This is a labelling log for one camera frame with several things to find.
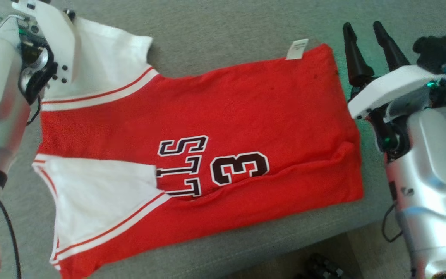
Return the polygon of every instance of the red stripe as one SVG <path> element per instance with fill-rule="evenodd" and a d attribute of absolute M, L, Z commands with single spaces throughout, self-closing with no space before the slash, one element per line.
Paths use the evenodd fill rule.
<path fill-rule="evenodd" d="M 60 239 L 58 238 L 56 241 L 56 249 L 60 247 Z M 53 261 L 55 261 L 58 258 L 58 255 L 55 253 L 55 257 L 53 258 Z"/>
<path fill-rule="evenodd" d="M 129 221 L 131 218 L 133 218 L 135 215 L 137 215 L 139 212 L 141 212 L 144 208 L 146 208 L 148 205 L 150 205 L 153 201 L 157 200 L 160 196 L 162 196 L 162 195 L 164 195 L 164 194 L 165 194 L 165 193 L 161 193 L 161 194 L 157 195 L 155 198 L 153 198 L 153 199 L 150 200 L 148 203 L 146 203 L 143 207 L 141 207 L 139 210 L 137 210 L 134 214 L 132 214 L 129 218 L 125 219 L 125 220 L 122 221 L 120 224 L 117 224 L 115 227 L 109 229 L 109 230 L 106 231 L 105 233 L 101 233 L 100 235 L 98 235 L 98 236 L 96 236 L 96 237 L 94 237 L 94 238 L 91 238 L 91 239 L 89 239 L 89 240 L 86 240 L 86 241 L 84 241 L 84 242 L 80 242 L 80 243 L 78 243 L 78 244 L 74 244 L 74 245 L 72 245 L 72 246 L 70 246 L 70 247 L 67 247 L 66 249 L 64 249 L 64 250 L 62 250 L 62 251 L 60 251 L 60 252 L 57 252 L 56 254 L 59 255 L 59 254 L 61 254 L 61 253 L 63 253 L 63 252 L 67 252 L 69 249 L 75 248 L 75 247 L 80 246 L 80 245 L 87 244 L 87 243 L 92 242 L 92 241 L 94 241 L 94 240 L 96 240 L 96 239 L 98 239 L 98 238 L 100 238 L 100 237 L 102 237 L 102 236 L 104 236 L 104 235 L 106 235 L 106 234 L 108 234 L 108 233 L 111 233 L 112 231 L 116 230 L 116 229 L 117 229 L 119 226 L 121 226 L 122 224 L 125 224 L 127 221 Z"/>
<path fill-rule="evenodd" d="M 53 183 L 53 180 L 51 180 L 51 177 L 49 177 L 49 175 L 41 168 L 41 172 L 42 174 L 44 174 L 44 176 L 49 180 L 49 183 L 51 184 L 51 186 L 53 187 L 53 191 L 55 191 L 55 195 L 56 197 L 58 197 L 58 193 L 56 192 L 56 187 L 55 184 Z"/>
<path fill-rule="evenodd" d="M 113 90 L 110 92 L 106 92 L 103 94 L 99 94 L 99 95 L 94 95 L 94 96 L 89 96 L 89 97 L 83 97 L 83 98 L 77 98 L 77 99 L 71 99 L 71 100 L 56 100 L 56 101 L 43 101 L 43 104 L 60 104 L 60 103 L 70 103 L 70 102 L 77 102 L 77 101 L 83 101 L 83 100 L 89 100 L 89 99 L 95 99 L 95 98 L 99 98 L 99 97 L 103 97 L 103 96 L 107 96 L 113 93 L 117 93 L 119 91 L 125 90 L 126 88 L 129 88 L 131 86 L 133 86 L 135 83 L 138 83 L 145 75 L 147 75 L 147 73 L 152 70 L 153 68 L 150 67 L 149 69 L 147 69 L 138 79 L 136 79 L 135 81 L 133 81 L 131 84 L 126 85 L 122 88 L 119 88 L 117 90 Z"/>

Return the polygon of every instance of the black number 3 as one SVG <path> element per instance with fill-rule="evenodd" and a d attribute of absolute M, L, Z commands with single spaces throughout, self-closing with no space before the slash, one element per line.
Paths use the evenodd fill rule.
<path fill-rule="evenodd" d="M 230 166 L 231 173 L 225 173 Z M 224 186 L 232 183 L 232 174 L 249 172 L 250 177 L 265 175 L 269 171 L 268 158 L 260 152 L 243 153 L 237 156 L 216 157 L 211 162 L 211 176 L 216 185 Z"/>

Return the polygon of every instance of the screw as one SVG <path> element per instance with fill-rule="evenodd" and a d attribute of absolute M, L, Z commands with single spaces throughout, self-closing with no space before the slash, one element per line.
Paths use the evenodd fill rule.
<path fill-rule="evenodd" d="M 64 9 L 63 12 L 65 14 L 67 14 L 67 16 L 70 19 L 70 21 L 73 22 L 75 20 L 76 13 L 74 11 L 72 11 L 71 9 Z"/>
<path fill-rule="evenodd" d="M 36 25 L 32 25 L 32 27 L 30 27 L 30 30 L 34 33 L 39 33 L 39 27 L 37 27 Z"/>

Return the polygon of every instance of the white side panel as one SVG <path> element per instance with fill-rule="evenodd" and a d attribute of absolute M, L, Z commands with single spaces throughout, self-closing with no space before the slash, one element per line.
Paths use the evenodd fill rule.
<path fill-rule="evenodd" d="M 60 250 L 104 234 L 163 193 L 151 165 L 66 158 L 42 168 L 57 192 Z"/>

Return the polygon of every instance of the black cable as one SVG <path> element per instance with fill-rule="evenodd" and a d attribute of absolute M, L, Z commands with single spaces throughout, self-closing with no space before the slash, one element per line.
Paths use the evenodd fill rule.
<path fill-rule="evenodd" d="M 9 233 L 11 235 L 11 241 L 13 242 L 13 250 L 15 253 L 15 264 L 16 264 L 16 278 L 22 279 L 22 270 L 20 267 L 20 256 L 18 254 L 18 246 L 16 244 L 16 237 L 15 237 L 15 231 L 13 231 L 13 226 L 11 225 L 11 220 L 9 219 L 8 212 L 6 211 L 5 206 L 3 205 L 3 202 L 0 200 L 0 208 L 1 211 L 3 211 L 3 215 L 5 216 Z"/>
<path fill-rule="evenodd" d="M 384 214 L 383 222 L 381 223 L 381 233 L 382 233 L 384 239 L 385 239 L 387 242 L 390 242 L 390 243 L 391 243 L 391 242 L 394 242 L 395 240 L 397 240 L 397 238 L 399 238 L 400 236 L 402 236 L 402 231 L 400 231 L 400 233 L 398 233 L 397 235 L 395 235 L 395 237 L 389 239 L 389 238 L 386 236 L 386 233 L 385 233 L 385 231 L 384 231 L 385 226 L 386 226 L 386 218 L 388 217 L 388 215 L 390 214 L 390 212 L 391 212 L 394 208 L 395 208 L 395 202 L 393 203 L 393 205 L 390 206 L 390 208 L 388 208 L 388 211 L 386 211 L 386 213 Z"/>
<path fill-rule="evenodd" d="M 34 120 L 36 119 L 36 117 L 39 115 L 39 113 L 41 112 L 41 97 L 38 95 L 37 96 L 37 111 L 36 113 L 34 113 L 34 115 L 32 116 L 32 118 L 30 118 L 30 120 L 27 122 L 27 126 L 32 124 L 32 122 L 34 122 Z"/>

